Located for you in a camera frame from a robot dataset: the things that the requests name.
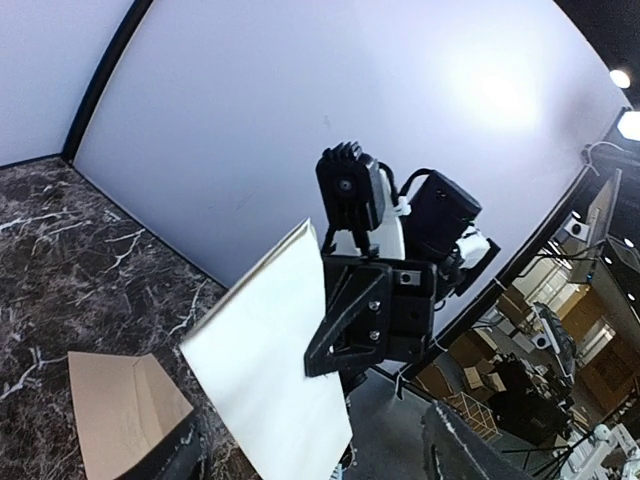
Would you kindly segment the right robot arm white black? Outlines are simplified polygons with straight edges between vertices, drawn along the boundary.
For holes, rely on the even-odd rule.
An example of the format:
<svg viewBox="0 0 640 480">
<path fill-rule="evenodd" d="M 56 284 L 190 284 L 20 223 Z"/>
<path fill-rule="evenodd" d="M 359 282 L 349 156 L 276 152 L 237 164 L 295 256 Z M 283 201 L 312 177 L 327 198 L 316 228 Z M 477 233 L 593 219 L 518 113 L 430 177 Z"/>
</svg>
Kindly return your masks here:
<svg viewBox="0 0 640 480">
<path fill-rule="evenodd" d="M 474 224 L 476 199 L 421 169 L 413 198 L 388 206 L 377 229 L 330 227 L 321 256 L 326 313 L 304 354 L 309 377 L 359 375 L 384 360 L 419 363 L 435 312 L 462 295 L 499 253 Z"/>
</svg>

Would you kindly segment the brown paper envelope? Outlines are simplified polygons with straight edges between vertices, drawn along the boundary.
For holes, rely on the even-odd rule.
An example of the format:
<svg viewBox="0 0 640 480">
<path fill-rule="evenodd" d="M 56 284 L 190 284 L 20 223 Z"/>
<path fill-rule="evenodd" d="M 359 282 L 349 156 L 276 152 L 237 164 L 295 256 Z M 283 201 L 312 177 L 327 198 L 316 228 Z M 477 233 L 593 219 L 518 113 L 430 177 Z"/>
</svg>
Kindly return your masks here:
<svg viewBox="0 0 640 480">
<path fill-rule="evenodd" d="M 74 418 L 89 479 L 119 479 L 193 412 L 152 354 L 67 355 Z"/>
</svg>

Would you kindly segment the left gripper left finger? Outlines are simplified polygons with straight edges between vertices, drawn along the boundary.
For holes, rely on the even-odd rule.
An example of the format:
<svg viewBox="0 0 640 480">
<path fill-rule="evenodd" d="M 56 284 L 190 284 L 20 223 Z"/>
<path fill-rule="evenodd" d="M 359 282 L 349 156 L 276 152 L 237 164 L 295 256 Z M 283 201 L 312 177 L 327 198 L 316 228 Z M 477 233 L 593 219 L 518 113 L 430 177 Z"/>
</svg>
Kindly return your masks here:
<svg viewBox="0 0 640 480">
<path fill-rule="evenodd" d="M 197 412 L 189 413 L 121 480 L 190 480 L 208 474 Z"/>
</svg>

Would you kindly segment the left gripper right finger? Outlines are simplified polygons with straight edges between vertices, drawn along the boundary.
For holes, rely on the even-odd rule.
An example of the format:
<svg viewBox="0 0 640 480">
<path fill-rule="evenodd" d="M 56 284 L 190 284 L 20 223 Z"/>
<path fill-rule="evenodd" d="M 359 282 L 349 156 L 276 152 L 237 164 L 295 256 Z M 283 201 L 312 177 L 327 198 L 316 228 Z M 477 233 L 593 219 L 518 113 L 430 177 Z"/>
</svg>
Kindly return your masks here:
<svg viewBox="0 0 640 480">
<path fill-rule="evenodd" d="M 421 423 L 427 479 L 532 479 L 487 444 L 447 404 L 431 402 Z"/>
</svg>

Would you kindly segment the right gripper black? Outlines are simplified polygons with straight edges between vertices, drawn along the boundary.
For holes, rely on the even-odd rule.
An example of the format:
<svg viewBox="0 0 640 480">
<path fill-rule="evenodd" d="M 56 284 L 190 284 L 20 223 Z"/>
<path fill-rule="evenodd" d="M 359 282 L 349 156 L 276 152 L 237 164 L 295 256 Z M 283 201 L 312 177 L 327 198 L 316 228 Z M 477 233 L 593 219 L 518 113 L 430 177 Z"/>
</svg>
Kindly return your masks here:
<svg viewBox="0 0 640 480">
<path fill-rule="evenodd" d="M 424 357 L 436 304 L 434 264 L 334 255 L 323 266 L 326 312 L 304 354 L 308 377 Z"/>
</svg>

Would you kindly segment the cream decorated letter paper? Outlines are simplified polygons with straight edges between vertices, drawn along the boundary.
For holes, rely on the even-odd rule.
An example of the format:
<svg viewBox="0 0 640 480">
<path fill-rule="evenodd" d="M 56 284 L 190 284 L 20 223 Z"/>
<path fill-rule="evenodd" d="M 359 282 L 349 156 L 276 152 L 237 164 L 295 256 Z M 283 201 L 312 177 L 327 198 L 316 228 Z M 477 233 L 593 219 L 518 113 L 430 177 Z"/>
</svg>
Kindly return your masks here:
<svg viewBox="0 0 640 480">
<path fill-rule="evenodd" d="M 180 344 L 263 479 L 328 479 L 352 438 L 338 375 L 305 373 L 304 354 L 324 315 L 322 260 L 304 220 Z"/>
</svg>

